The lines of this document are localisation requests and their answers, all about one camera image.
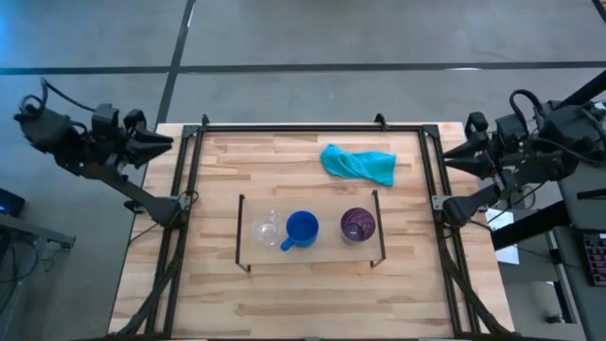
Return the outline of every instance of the blue towel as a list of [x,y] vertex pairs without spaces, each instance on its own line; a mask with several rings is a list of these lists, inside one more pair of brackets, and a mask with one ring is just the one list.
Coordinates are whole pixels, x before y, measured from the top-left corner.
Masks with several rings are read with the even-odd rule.
[[332,175],[365,178],[385,186],[394,186],[396,155],[381,152],[349,153],[329,144],[320,155],[322,166]]

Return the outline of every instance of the blue plastic cup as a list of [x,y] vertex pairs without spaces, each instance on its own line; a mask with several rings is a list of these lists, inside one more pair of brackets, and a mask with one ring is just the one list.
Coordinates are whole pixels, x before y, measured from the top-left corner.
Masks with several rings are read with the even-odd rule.
[[308,247],[318,236],[320,224],[313,214],[308,211],[297,211],[286,221],[288,238],[280,248],[287,251],[291,247]]

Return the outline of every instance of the gray floor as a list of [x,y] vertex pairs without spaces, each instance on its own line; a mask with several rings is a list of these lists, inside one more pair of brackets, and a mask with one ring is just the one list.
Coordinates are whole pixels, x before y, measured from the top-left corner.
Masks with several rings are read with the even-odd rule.
[[[0,68],[169,66],[185,6],[186,0],[0,2]],[[601,61],[604,29],[590,0],[198,0],[182,64]],[[392,121],[463,121],[477,110],[493,120],[510,112],[514,89],[559,99],[599,71],[187,74],[177,78],[167,121],[198,122],[202,114],[216,122],[369,121],[378,112]],[[92,106],[143,109],[154,123],[167,75],[47,78]],[[101,336],[133,216],[119,194],[60,170],[21,137],[11,114],[22,96],[38,93],[37,77],[0,76],[0,89],[0,188],[27,199],[27,220],[78,236],[51,272],[40,267],[33,275],[24,338]],[[74,119],[89,117],[56,98],[50,105]],[[129,174],[142,181],[143,170]],[[544,205],[557,191],[539,197]],[[529,322],[527,292],[516,290],[508,290],[516,328],[544,335]]]

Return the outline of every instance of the purple cup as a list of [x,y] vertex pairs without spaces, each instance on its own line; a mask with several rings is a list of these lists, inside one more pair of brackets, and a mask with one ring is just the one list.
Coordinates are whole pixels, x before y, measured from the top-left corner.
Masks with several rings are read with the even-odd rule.
[[375,233],[375,218],[361,207],[351,208],[341,218],[341,231],[348,244],[367,241]]

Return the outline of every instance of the clear glass cup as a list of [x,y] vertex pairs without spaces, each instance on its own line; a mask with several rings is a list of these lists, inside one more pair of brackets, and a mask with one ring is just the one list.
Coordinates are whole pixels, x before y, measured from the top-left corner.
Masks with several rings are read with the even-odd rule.
[[251,234],[257,241],[272,246],[277,242],[277,215],[270,211],[251,225]]

